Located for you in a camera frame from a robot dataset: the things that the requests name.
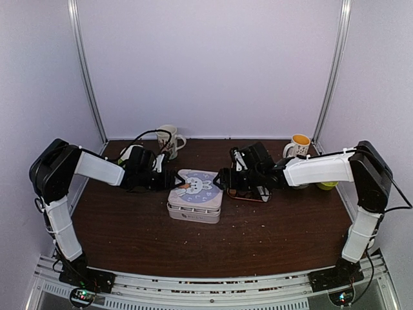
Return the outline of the white handled tongs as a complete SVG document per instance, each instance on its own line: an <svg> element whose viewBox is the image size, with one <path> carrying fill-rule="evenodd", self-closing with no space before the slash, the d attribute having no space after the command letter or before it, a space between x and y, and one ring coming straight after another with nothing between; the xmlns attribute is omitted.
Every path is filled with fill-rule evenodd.
<svg viewBox="0 0 413 310"><path fill-rule="evenodd" d="M262 202L266 203L271 198L271 193L266 187L258 186L257 191Z"/></svg>

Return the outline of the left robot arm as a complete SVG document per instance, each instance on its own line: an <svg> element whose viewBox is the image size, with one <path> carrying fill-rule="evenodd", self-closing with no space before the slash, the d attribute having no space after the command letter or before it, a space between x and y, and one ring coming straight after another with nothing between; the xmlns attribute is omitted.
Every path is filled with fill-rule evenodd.
<svg viewBox="0 0 413 310"><path fill-rule="evenodd" d="M178 172L165 169L169 157L166 151L154 154L141 145L129 144L111 160L56 138L32 164L29 178L37 194L35 203L62 258L63 272L79 287L88 286L93 274L87 268L86 254L68 211L73 177L80 175L126 191L137 187L172 190L184 185L185 180Z"/></svg>

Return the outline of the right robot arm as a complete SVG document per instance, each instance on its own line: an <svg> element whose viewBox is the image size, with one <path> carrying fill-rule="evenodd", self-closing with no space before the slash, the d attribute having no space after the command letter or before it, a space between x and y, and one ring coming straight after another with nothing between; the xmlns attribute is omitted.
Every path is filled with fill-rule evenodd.
<svg viewBox="0 0 413 310"><path fill-rule="evenodd" d="M346 284L359 269L359 261L373 242L384 217L392 182L392 171L369 141L354 148L311 156L283 155L275 162L266 147L257 142L230 150L232 165L219 172L182 169L168 196L173 218L219 211L224 194L240 200L267 202L276 189L303 185L349 182L356 186L358 213L331 280Z"/></svg>

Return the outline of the bunny tin lid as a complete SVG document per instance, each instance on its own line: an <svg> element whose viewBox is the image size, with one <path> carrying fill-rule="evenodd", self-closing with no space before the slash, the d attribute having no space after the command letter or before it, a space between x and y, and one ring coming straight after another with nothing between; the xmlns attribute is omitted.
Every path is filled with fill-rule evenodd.
<svg viewBox="0 0 413 310"><path fill-rule="evenodd" d="M178 174L185 182L184 185L170 191L168 203L171 206L212 211L221 207L223 191L213 182L217 172L181 169Z"/></svg>

